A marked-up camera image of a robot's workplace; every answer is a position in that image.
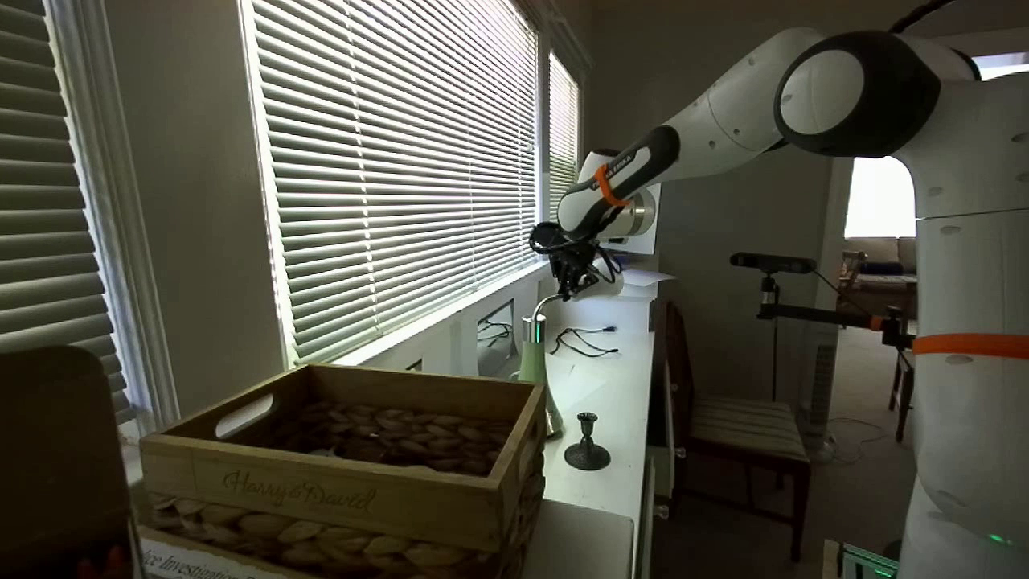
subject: chair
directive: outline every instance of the chair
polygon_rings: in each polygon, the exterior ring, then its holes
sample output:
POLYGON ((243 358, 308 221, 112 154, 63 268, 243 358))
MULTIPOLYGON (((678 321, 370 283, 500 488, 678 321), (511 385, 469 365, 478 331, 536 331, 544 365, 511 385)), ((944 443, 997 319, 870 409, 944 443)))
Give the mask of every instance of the chair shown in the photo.
POLYGON ((732 394, 704 394, 693 391, 687 340, 681 312, 664 303, 664 376, 672 382, 672 420, 675 420, 675 503, 686 491, 686 460, 693 452, 732 460, 745 467, 745 508, 771 522, 793 527, 791 560, 799 560, 803 519, 807 519, 807 488, 811 488, 811 455, 793 412, 783 403, 764 399, 732 399, 732 394), (752 497, 748 473, 752 467, 771 469, 777 480, 791 480, 791 514, 760 508, 752 497))
POLYGON ((892 390, 892 412, 896 409, 896 443, 903 441, 903 427, 908 427, 908 412, 909 412, 909 399, 912 399, 912 360, 908 349, 896 349, 896 365, 893 365, 893 390, 892 390))

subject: light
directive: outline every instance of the light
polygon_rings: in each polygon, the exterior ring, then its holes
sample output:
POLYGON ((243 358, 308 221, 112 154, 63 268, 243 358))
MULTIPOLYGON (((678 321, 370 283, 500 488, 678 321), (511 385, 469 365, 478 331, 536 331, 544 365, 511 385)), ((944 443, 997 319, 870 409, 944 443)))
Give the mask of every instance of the light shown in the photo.
POLYGON ((991 536, 991 544, 1010 548, 1010 536, 1003 536, 1003 535, 988 535, 988 536, 991 536))

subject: window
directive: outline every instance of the window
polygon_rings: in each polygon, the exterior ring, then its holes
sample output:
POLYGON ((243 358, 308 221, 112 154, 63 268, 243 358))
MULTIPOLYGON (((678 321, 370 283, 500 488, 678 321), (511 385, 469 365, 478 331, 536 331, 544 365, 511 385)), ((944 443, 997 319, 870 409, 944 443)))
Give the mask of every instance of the window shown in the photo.
POLYGON ((292 360, 535 265, 535 36, 500 0, 246 8, 292 360))
POLYGON ((580 82, 549 55, 549 169, 547 191, 564 194, 580 178, 580 82))
MULTIPOLYGON (((1029 50, 974 57, 983 79, 1029 69, 1029 50)), ((843 237, 917 237, 912 184, 896 156, 855 156, 843 237)))
POLYGON ((69 343, 99 358, 118 417, 115 326, 43 0, 0 5, 0 349, 69 343))

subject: floor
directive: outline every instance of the floor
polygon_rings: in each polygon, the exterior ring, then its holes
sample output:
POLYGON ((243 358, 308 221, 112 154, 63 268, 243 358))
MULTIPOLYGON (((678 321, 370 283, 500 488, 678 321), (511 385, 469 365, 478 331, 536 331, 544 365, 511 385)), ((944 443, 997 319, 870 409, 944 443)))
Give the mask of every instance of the floor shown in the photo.
MULTIPOLYGON (((896 412, 886 412, 893 349, 877 333, 847 328, 835 347, 828 450, 814 462, 803 560, 789 560, 791 527, 687 497, 672 522, 655 525, 655 579, 819 579, 823 541, 847 541, 883 554, 903 535, 912 483, 909 424, 893 441, 896 412)), ((691 467, 691 485, 741 497, 741 469, 723 462, 691 467)), ((761 506, 789 506, 789 488, 760 480, 761 506)))

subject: wooden box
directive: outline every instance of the wooden box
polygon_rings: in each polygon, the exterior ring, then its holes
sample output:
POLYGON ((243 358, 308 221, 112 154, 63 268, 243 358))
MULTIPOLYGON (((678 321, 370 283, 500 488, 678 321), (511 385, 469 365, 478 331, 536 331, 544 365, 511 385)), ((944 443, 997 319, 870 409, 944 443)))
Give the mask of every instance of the wooden box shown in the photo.
POLYGON ((145 436, 142 467, 179 530, 228 551, 314 573, 511 575, 544 494, 544 399, 523 382, 303 365, 145 436), (481 473, 256 447, 278 427, 303 436, 320 404, 500 435, 481 473))

